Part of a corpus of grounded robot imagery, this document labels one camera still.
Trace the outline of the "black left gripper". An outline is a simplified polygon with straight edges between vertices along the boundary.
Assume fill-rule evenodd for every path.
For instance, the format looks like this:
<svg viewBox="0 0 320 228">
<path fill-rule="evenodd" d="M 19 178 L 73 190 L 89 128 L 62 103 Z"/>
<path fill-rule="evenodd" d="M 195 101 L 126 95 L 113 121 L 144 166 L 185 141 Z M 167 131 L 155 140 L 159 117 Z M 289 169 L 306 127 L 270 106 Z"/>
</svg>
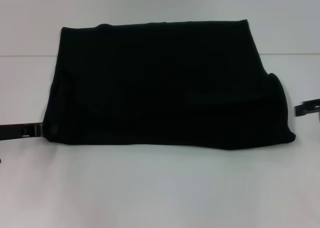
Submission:
<svg viewBox="0 0 320 228">
<path fill-rule="evenodd" d="M 43 123 L 6 124 L 0 125 L 0 140 L 14 140 L 43 136 Z"/>
</svg>

